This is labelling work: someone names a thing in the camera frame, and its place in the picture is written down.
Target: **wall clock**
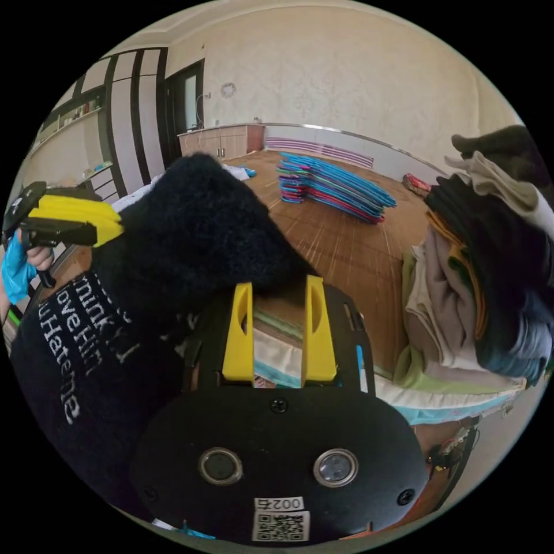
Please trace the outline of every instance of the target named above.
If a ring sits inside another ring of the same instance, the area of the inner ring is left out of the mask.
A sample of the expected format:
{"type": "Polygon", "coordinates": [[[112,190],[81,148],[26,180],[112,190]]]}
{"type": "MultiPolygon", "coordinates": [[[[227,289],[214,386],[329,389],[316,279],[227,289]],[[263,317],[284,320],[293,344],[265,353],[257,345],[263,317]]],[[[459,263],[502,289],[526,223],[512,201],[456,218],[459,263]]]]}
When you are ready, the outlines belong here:
{"type": "Polygon", "coordinates": [[[224,98],[231,98],[236,91],[237,87],[234,85],[234,83],[225,83],[225,85],[221,87],[221,95],[224,98]]]}

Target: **ceiling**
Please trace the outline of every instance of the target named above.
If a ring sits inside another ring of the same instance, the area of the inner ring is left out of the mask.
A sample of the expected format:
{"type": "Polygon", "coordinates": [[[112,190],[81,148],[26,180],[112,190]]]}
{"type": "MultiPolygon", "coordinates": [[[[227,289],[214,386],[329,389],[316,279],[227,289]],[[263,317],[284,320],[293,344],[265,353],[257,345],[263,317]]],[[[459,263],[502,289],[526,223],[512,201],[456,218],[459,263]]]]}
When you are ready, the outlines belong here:
{"type": "Polygon", "coordinates": [[[324,6],[353,9],[361,12],[378,14],[403,24],[408,23],[378,8],[373,8],[372,6],[351,0],[214,0],[174,13],[171,16],[165,17],[145,27],[142,31],[139,31],[117,45],[109,54],[115,54],[123,50],[138,47],[168,46],[206,27],[210,27],[211,25],[215,25],[233,17],[293,6],[324,6]]]}

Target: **bamboo mat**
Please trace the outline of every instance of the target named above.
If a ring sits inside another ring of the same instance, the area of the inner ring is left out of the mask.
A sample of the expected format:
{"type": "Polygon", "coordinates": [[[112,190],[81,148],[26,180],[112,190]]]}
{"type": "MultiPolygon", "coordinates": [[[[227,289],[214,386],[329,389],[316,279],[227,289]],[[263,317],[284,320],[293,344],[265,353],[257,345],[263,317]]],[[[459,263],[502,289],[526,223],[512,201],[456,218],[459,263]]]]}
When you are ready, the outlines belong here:
{"type": "Polygon", "coordinates": [[[352,297],[364,314],[374,363],[392,373],[407,345],[400,299],[402,252],[425,238],[425,204],[393,179],[340,162],[333,163],[395,198],[398,206],[385,211],[383,223],[364,223],[313,200],[283,202],[276,172],[279,160],[278,152],[256,152],[229,164],[257,171],[247,183],[300,254],[327,283],[352,297]]]}

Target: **gray cloth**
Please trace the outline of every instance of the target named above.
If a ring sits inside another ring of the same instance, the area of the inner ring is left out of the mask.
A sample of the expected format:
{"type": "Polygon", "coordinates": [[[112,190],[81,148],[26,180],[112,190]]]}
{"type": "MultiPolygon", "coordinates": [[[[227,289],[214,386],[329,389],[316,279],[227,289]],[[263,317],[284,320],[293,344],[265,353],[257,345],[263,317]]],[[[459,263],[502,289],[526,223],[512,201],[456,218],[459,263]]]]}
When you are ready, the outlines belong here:
{"type": "Polygon", "coordinates": [[[531,183],[516,181],[481,152],[474,152],[471,159],[444,158],[450,167],[465,171],[480,196],[492,194],[516,214],[538,229],[542,229],[554,241],[554,212],[545,197],[531,183]]]}
{"type": "Polygon", "coordinates": [[[429,226],[425,241],[426,278],[435,319],[457,366],[483,370],[475,352],[476,307],[472,292],[448,265],[449,242],[429,226]]]}
{"type": "MultiPolygon", "coordinates": [[[[416,271],[411,272],[409,291],[412,290],[416,279],[416,271]]],[[[433,338],[425,329],[423,323],[417,315],[404,310],[404,325],[406,334],[408,335],[410,344],[423,354],[424,368],[423,371],[427,377],[450,382],[452,392],[454,394],[486,394],[488,392],[503,392],[518,388],[525,388],[525,379],[513,379],[504,377],[487,371],[485,369],[461,369],[448,368],[439,363],[439,350],[433,338]],[[464,383],[467,386],[463,389],[457,387],[455,383],[464,383]]]]}

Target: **white fabric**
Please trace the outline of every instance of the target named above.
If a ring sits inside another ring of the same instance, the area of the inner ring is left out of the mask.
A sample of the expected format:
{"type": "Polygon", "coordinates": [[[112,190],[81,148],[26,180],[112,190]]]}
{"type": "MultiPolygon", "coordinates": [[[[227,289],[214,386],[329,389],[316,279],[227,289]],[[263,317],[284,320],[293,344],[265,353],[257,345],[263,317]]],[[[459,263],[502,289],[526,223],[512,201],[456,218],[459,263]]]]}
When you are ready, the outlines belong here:
{"type": "Polygon", "coordinates": [[[288,345],[285,341],[270,336],[258,329],[252,329],[254,359],[279,373],[300,379],[302,372],[302,349],[288,345]]]}
{"type": "Polygon", "coordinates": [[[554,211],[534,185],[515,181],[481,152],[474,152],[469,160],[445,156],[444,161],[450,167],[465,171],[471,177],[473,190],[477,194],[492,194],[502,199],[529,225],[542,229],[554,241],[554,211]]]}
{"type": "Polygon", "coordinates": [[[438,394],[435,392],[415,391],[402,388],[392,381],[375,373],[375,393],[391,406],[414,408],[418,410],[443,410],[480,406],[497,398],[512,398],[514,391],[495,392],[490,394],[438,394]]]}
{"type": "MultiPolygon", "coordinates": [[[[233,177],[236,179],[239,179],[239,181],[246,181],[250,177],[248,177],[248,173],[246,173],[246,170],[243,167],[231,167],[227,166],[224,163],[222,163],[223,169],[227,170],[233,177]]],[[[123,196],[123,198],[120,198],[119,200],[116,200],[111,207],[117,212],[121,212],[124,208],[127,206],[130,206],[131,204],[134,204],[137,200],[141,199],[145,194],[148,194],[148,192],[152,189],[152,187],[158,182],[160,177],[163,175],[156,175],[154,179],[152,179],[152,182],[150,182],[148,185],[142,186],[140,189],[137,189],[132,194],[128,194],[127,196],[123,196]]]]}
{"type": "Polygon", "coordinates": [[[406,303],[406,311],[414,314],[429,336],[433,339],[437,350],[439,351],[439,362],[446,367],[460,367],[454,365],[455,357],[448,347],[444,335],[435,319],[429,290],[427,288],[426,268],[425,268],[425,245],[412,246],[411,250],[415,257],[415,280],[414,286],[406,303]]]}
{"type": "Polygon", "coordinates": [[[250,177],[248,177],[248,173],[243,167],[232,167],[227,166],[224,163],[222,163],[223,169],[226,169],[233,177],[238,179],[239,181],[246,181],[250,177]]]}
{"type": "MultiPolygon", "coordinates": [[[[257,329],[253,330],[254,358],[287,377],[301,378],[302,350],[257,329]]],[[[391,406],[418,410],[455,409],[480,406],[499,398],[514,397],[514,390],[490,394],[438,394],[404,389],[374,373],[376,396],[391,406]]]]}
{"type": "Polygon", "coordinates": [[[127,196],[123,196],[123,198],[120,198],[119,200],[116,200],[111,207],[117,212],[121,212],[124,208],[127,206],[130,206],[131,204],[134,204],[137,200],[140,200],[145,194],[147,194],[152,187],[160,180],[160,177],[162,175],[156,175],[154,179],[148,184],[142,186],[140,189],[137,189],[132,194],[128,194],[127,196]]]}

